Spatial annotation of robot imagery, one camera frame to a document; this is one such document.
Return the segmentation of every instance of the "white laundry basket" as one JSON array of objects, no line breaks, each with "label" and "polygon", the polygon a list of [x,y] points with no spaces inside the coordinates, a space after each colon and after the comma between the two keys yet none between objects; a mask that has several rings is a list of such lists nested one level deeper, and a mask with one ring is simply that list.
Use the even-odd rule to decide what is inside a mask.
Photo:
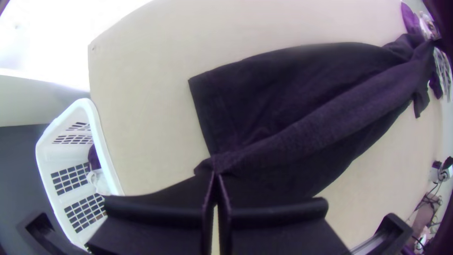
[{"label": "white laundry basket", "polygon": [[36,161],[55,216],[67,238],[85,244],[105,221],[104,198],[86,180],[88,151],[95,144],[113,195],[124,195],[110,159],[93,102],[79,99],[44,131],[36,144]]}]

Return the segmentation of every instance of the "dark fabric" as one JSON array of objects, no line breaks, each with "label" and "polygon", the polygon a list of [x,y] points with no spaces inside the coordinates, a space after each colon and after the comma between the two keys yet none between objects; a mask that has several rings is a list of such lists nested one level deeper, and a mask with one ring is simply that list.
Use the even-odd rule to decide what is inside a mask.
[{"label": "dark fabric", "polygon": [[404,25],[406,30],[410,34],[420,34],[423,35],[423,32],[420,27],[419,17],[412,12],[411,8],[405,4],[401,3],[401,13],[403,15]]},{"label": "dark fabric", "polygon": [[109,216],[88,247],[97,255],[208,255],[214,207],[213,173],[159,192],[106,196]]},{"label": "dark fabric", "polygon": [[98,154],[96,152],[96,147],[94,147],[94,144],[88,150],[88,162],[91,165],[91,170],[101,168],[101,163],[99,162]]},{"label": "dark fabric", "polygon": [[[422,35],[423,32],[420,27],[419,17],[412,12],[411,8],[405,4],[401,3],[401,13],[403,15],[404,25],[406,26],[406,30],[409,34],[414,35]],[[441,40],[437,40],[433,42],[436,47],[442,46]],[[437,99],[440,99],[443,95],[442,87],[440,86],[439,75],[436,70],[436,66],[433,65],[433,72],[431,75],[431,80],[429,82],[429,87],[433,90],[434,95]]]},{"label": "dark fabric", "polygon": [[439,47],[444,51],[452,65],[453,58],[453,1],[451,0],[423,0],[429,13],[433,17],[442,36]]},{"label": "dark fabric", "polygon": [[409,34],[384,47],[310,45],[191,78],[211,153],[195,173],[229,173],[285,194],[317,194],[385,133],[410,100],[416,117],[426,108],[433,49]]}]

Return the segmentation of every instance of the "cable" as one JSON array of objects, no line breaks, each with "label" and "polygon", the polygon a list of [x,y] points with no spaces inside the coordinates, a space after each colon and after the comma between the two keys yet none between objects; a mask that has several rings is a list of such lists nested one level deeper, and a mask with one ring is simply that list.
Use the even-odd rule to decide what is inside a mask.
[{"label": "cable", "polygon": [[425,252],[426,251],[425,246],[421,243],[421,241],[418,240],[417,238],[415,238],[415,236],[412,236],[412,238],[415,239],[417,241],[417,243],[419,243],[421,245],[423,252]]},{"label": "cable", "polygon": [[434,198],[434,197],[437,195],[437,193],[439,192],[439,189],[440,189],[440,187],[442,186],[442,183],[443,183],[443,182],[440,183],[439,187],[437,188],[437,191],[436,191],[436,192],[434,193],[434,195],[431,197],[431,200],[433,200],[433,198]]},{"label": "cable", "polygon": [[[427,194],[431,194],[431,192],[433,192],[433,190],[439,186],[439,183],[438,183],[438,182],[434,182],[434,183],[435,183],[436,185],[435,185],[434,188],[432,188]],[[430,199],[430,200],[433,200],[433,197],[429,198],[429,197],[425,194],[425,195],[423,196],[423,198],[421,199],[421,201],[418,203],[418,205],[415,207],[414,212],[415,212],[416,210],[420,209],[420,207],[423,205],[423,203],[427,203],[427,202],[423,201],[425,198],[428,198],[428,199]]]}]

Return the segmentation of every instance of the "purple fabric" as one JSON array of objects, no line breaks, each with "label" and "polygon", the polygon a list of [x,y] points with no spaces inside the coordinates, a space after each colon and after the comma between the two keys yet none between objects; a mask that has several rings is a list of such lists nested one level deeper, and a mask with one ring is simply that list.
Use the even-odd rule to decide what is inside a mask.
[{"label": "purple fabric", "polygon": [[407,32],[410,34],[423,35],[420,28],[419,17],[412,12],[411,8],[407,4],[403,2],[401,3],[401,13],[403,15],[403,21]]},{"label": "purple fabric", "polygon": [[101,168],[101,163],[99,162],[98,154],[96,153],[96,147],[94,144],[88,150],[88,162],[91,165],[91,170],[96,170]]},{"label": "purple fabric", "polygon": [[[304,168],[305,159],[408,100],[414,100],[415,115],[420,115],[429,103],[433,49],[432,42],[409,34],[384,47],[310,45],[264,53],[191,78],[211,153],[195,173],[232,174],[274,188],[282,183],[274,185],[272,179],[285,179],[289,171],[296,175],[294,169],[302,176],[316,173]],[[351,161],[357,156],[348,155]],[[305,195],[313,196],[346,167],[332,166],[324,179],[312,174],[297,182],[296,176],[283,186],[310,186]]]}]

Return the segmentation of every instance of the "electrical wire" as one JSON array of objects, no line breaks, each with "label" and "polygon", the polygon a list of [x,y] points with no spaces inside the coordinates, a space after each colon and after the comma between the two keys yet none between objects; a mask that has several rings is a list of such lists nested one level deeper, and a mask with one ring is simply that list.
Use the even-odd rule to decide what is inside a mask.
[{"label": "electrical wire", "polygon": [[[436,185],[435,185],[434,188],[432,188],[427,194],[431,194],[431,192],[433,192],[435,188],[439,187],[439,183],[438,183],[438,182],[434,182],[434,183],[435,183]],[[434,201],[434,200],[433,200],[434,196],[432,196],[431,198],[429,198],[429,197],[427,196],[427,194],[425,194],[425,195],[423,196],[423,198],[421,199],[421,201],[419,202],[419,204],[415,207],[414,212],[415,212],[416,210],[420,209],[420,207],[423,205],[423,203],[427,203],[427,204],[429,203],[429,202],[424,201],[425,198],[427,198],[428,200]]]},{"label": "electrical wire", "polygon": [[412,236],[413,239],[415,239],[417,241],[417,243],[419,243],[421,245],[421,248],[423,249],[423,253],[425,253],[426,249],[425,249],[425,245],[421,243],[420,240],[418,240],[415,236]]}]

